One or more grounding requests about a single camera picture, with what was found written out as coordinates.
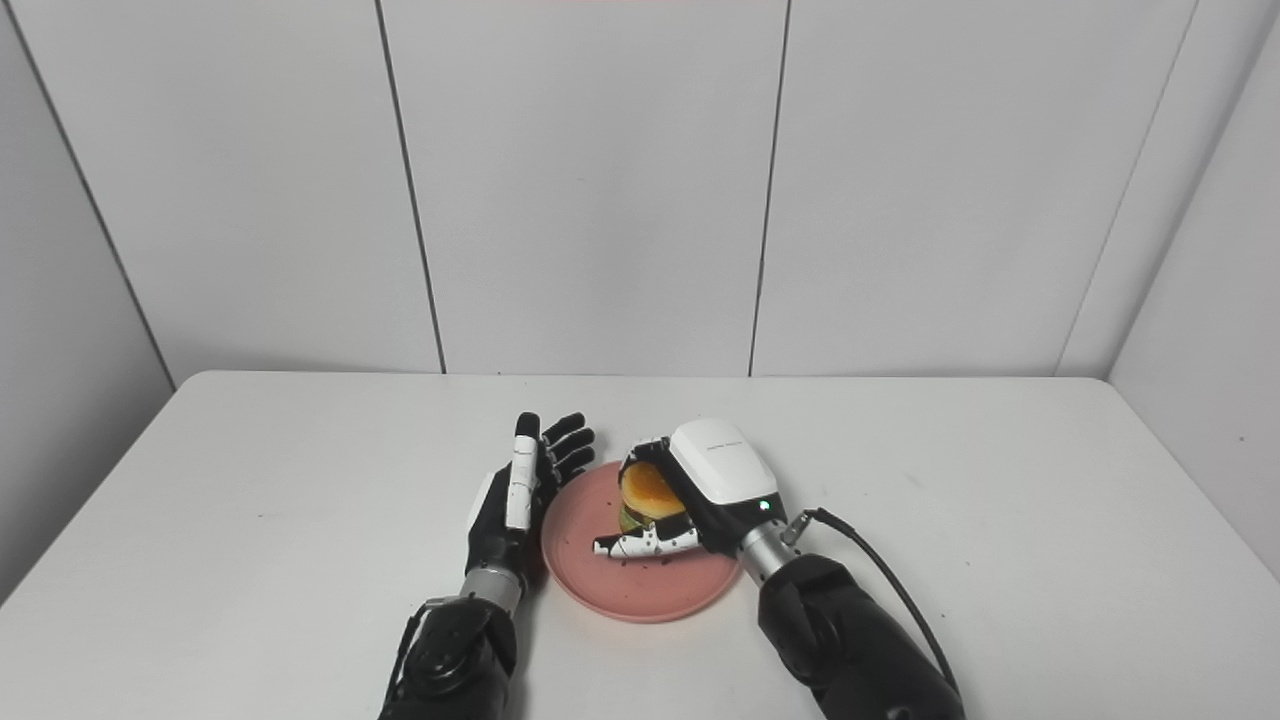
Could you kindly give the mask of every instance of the white table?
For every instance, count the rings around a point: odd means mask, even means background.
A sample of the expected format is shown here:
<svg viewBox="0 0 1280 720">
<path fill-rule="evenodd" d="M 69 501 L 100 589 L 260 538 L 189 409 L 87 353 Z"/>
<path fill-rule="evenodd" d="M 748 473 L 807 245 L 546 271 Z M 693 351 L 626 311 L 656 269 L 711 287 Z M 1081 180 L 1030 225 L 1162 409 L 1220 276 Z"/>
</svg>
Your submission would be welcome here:
<svg viewBox="0 0 1280 720">
<path fill-rule="evenodd" d="M 792 512 L 835 510 L 897 570 L 973 719 L 1276 716 L 1280 584 L 1103 383 L 206 373 L 0 609 L 0 717 L 372 720 L 526 409 L 584 410 L 605 459 L 735 420 Z M 852 544 L 806 541 L 911 628 Z M 820 717 L 754 609 L 744 578 L 628 625 L 549 585 L 509 716 Z"/>
</svg>

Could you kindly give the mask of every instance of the pink plate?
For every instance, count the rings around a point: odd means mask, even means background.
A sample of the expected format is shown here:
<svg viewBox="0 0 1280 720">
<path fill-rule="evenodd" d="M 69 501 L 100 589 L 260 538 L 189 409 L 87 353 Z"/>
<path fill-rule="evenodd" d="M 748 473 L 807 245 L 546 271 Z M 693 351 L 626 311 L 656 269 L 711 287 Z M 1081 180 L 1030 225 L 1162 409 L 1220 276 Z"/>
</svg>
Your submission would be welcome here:
<svg viewBox="0 0 1280 720">
<path fill-rule="evenodd" d="M 737 562 L 705 550 L 653 560 L 612 560 L 591 541 L 618 532 L 618 462 L 571 482 L 547 510 L 543 557 L 564 592 L 631 623 L 666 623 L 710 605 L 737 579 Z"/>
</svg>

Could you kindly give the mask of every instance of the burger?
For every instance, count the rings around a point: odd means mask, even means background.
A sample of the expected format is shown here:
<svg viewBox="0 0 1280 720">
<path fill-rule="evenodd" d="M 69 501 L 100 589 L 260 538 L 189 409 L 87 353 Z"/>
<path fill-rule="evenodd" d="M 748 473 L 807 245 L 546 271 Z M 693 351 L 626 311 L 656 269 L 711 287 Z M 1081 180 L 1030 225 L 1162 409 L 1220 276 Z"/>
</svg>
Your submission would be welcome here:
<svg viewBox="0 0 1280 720">
<path fill-rule="evenodd" d="M 627 465 L 618 478 L 618 486 L 622 489 L 618 527 L 623 533 L 685 511 L 685 505 L 671 492 L 662 473 L 652 462 Z"/>
</svg>

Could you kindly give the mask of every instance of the white wall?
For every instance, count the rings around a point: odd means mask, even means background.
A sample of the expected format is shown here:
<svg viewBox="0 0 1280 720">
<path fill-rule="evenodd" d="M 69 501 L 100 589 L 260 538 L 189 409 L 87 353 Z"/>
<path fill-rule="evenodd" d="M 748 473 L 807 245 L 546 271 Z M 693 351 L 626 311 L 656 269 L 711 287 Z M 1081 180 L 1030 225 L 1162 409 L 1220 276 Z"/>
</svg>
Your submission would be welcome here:
<svg viewBox="0 0 1280 720">
<path fill-rule="evenodd" d="M 174 378 L 438 372 L 372 0 L 14 0 Z"/>
<path fill-rule="evenodd" d="M 179 380 L 1101 377 L 1271 4 L 14 0 Z"/>
<path fill-rule="evenodd" d="M 449 372 L 745 375 L 785 0 L 387 0 Z"/>
<path fill-rule="evenodd" d="M 1055 374 L 1194 8 L 797 0 L 755 373 Z"/>
<path fill-rule="evenodd" d="M 0 602 L 169 396 L 0 13 Z"/>
<path fill-rule="evenodd" d="M 1111 382 L 1280 575 L 1280 32 Z"/>
</svg>

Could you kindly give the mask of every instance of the black cable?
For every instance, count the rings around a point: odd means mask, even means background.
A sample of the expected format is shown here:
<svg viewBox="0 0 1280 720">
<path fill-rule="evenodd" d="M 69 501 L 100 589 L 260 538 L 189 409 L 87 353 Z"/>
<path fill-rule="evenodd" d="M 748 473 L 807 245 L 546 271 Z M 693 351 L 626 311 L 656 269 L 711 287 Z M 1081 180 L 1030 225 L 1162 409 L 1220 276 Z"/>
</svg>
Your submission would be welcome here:
<svg viewBox="0 0 1280 720">
<path fill-rule="evenodd" d="M 905 605 L 908 612 L 911 614 L 911 619 L 914 619 L 915 624 L 920 626 L 920 632 L 924 633 L 924 642 L 929 643 L 929 650 L 933 651 L 933 657 L 937 659 L 938 661 L 938 670 L 942 671 L 942 678 L 947 682 L 948 685 L 951 685 L 951 689 L 956 692 L 956 696 L 959 696 L 960 687 L 956 684 L 956 676 L 951 673 L 951 664 L 947 662 L 947 656 L 946 653 L 942 652 L 942 646 L 938 644 L 938 638 L 933 635 L 933 630 L 929 628 L 929 623 L 924 619 L 924 614 L 920 612 L 920 609 L 915 606 L 915 601 L 911 600 L 911 594 L 906 592 L 905 587 L 902 587 L 902 583 L 897 579 L 897 575 L 893 574 L 893 570 L 890 570 L 888 564 L 884 562 L 884 559 L 881 557 L 878 552 L 876 552 L 876 550 L 870 546 L 869 542 L 863 539 L 863 536 L 858 534 L 858 530 L 855 530 L 852 525 L 841 520 L 826 507 L 819 507 L 817 510 L 805 510 L 805 512 L 809 514 L 814 520 L 823 523 L 824 525 L 832 528 L 833 530 L 838 532 L 840 534 L 858 543 L 858 547 L 863 548 L 863 552 L 867 553 L 867 557 L 872 559 L 872 562 L 874 562 L 876 568 L 878 568 L 879 571 L 884 575 L 884 579 L 888 580 L 888 584 L 893 585 L 893 592 L 896 592 L 897 597 L 901 598 L 902 605 Z"/>
<path fill-rule="evenodd" d="M 399 674 L 404 669 L 404 657 L 408 655 L 408 646 L 413 642 L 413 635 L 417 634 L 417 626 L 422 623 L 422 615 L 426 614 L 426 603 L 417 609 L 404 624 L 404 634 L 401 635 L 399 648 L 396 651 L 396 664 L 392 665 L 392 679 L 387 683 L 387 697 L 383 700 L 384 703 L 390 702 L 396 697 L 396 682 L 399 680 Z"/>
</svg>

